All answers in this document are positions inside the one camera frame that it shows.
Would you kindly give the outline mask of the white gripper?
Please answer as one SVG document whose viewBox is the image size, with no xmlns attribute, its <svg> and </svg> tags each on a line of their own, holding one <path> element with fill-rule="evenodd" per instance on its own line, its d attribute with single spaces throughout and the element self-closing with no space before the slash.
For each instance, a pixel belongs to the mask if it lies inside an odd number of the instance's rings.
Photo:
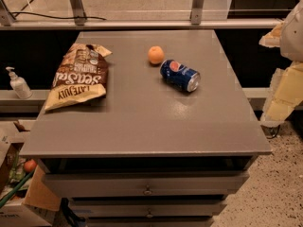
<svg viewBox="0 0 303 227">
<path fill-rule="evenodd" d="M 285 70 L 274 72 L 260 118 L 260 124 L 275 128 L 303 101 L 303 0 L 258 42 L 264 47 L 280 47 L 283 57 L 293 61 Z"/>
</svg>

